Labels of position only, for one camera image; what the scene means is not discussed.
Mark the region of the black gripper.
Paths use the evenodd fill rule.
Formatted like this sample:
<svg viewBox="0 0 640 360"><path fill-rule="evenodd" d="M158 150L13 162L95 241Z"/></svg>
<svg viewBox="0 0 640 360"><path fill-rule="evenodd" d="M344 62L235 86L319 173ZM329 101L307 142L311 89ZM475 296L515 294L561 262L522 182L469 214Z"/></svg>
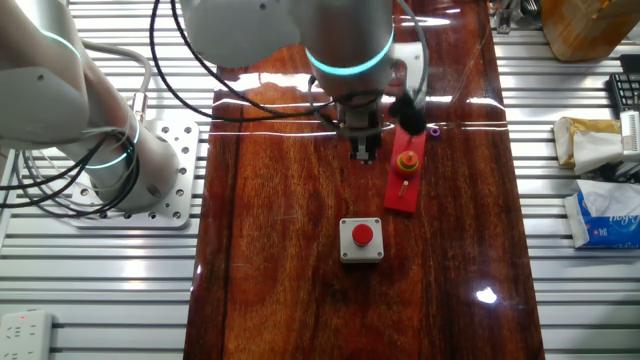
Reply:
<svg viewBox="0 0 640 360"><path fill-rule="evenodd" d="M375 161L382 142L379 102L377 100L367 103L339 102L337 114L339 129L336 134L345 138L350 137L350 158L358 161L364 159L364 145L361 137L367 137L367 161Z"/></svg>

